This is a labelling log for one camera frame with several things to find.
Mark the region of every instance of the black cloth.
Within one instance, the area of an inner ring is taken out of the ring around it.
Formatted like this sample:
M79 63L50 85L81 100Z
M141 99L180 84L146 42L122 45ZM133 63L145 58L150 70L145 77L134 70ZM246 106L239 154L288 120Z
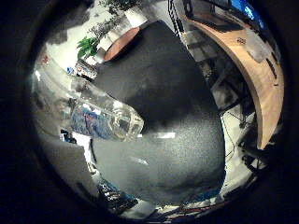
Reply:
M163 22L140 31L118 58L102 64L94 85L145 121L143 137L132 142L95 139L105 179L158 204L179 204L221 187L225 150L218 108L193 57Z

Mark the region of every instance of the potted plant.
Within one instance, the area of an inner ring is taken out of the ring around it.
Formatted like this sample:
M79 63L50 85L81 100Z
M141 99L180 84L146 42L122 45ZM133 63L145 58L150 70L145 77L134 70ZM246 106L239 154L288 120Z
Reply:
M117 17L112 17L110 20L104 20L103 22L98 22L92 29L89 30L90 33L93 33L99 46L105 51L107 50L113 43L114 39L111 39L111 30L117 25Z
M87 36L85 36L83 39L81 39L78 42L77 45L77 49L79 49L78 58L83 58L84 60L86 60L90 56L95 55L97 45L98 45L97 38L95 37L87 38Z
M87 38L87 36L85 36L78 42L78 58L83 58L85 61L90 62L94 59L101 63L104 59L107 48L112 44L111 40L106 38L107 34L116 24L117 18L113 17L108 21L104 20L103 22L98 22L92 29L90 29L89 33L93 33L95 37Z
M118 11L124 11L133 28L141 26L148 20L138 7L140 0L101 0L99 4L107 7L112 15L118 15Z

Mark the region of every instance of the plastic water bottle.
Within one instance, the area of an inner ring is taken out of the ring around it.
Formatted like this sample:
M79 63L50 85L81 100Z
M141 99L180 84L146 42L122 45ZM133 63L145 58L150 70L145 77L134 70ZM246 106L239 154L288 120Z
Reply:
M69 76L53 59L37 62L35 73L34 95L66 130L118 141L141 133L144 121L132 107L82 77Z

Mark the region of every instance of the table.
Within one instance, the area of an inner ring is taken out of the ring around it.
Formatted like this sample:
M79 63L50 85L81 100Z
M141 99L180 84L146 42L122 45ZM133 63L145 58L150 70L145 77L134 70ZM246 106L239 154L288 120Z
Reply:
M139 27L132 28L124 35L122 35L119 39L117 39L107 50L104 61L107 62L115 58L134 39L139 30Z
M269 61L274 65L277 74L275 78L266 60L256 63L249 56L244 46L236 41L239 37L247 38L245 29L221 33L203 23L183 17L216 41L242 73L255 105L258 124L257 148L265 148L278 125L283 104L284 78L281 66L276 64L271 55Z
M93 84L139 113L142 137L128 143L94 139L97 169L114 186L154 204L180 204L221 188L221 119L194 58L159 21L134 41L125 54L100 65Z

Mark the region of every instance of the blue screen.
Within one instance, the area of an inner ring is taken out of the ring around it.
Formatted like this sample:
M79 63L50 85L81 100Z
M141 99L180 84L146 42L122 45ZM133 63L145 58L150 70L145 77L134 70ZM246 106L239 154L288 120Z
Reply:
M264 28L264 23L260 15L246 0L231 0L231 1L232 1L232 7L241 11L252 21L255 21L262 29Z
M238 9L239 11L243 11L244 8L244 1L242 0L232 0L232 6Z

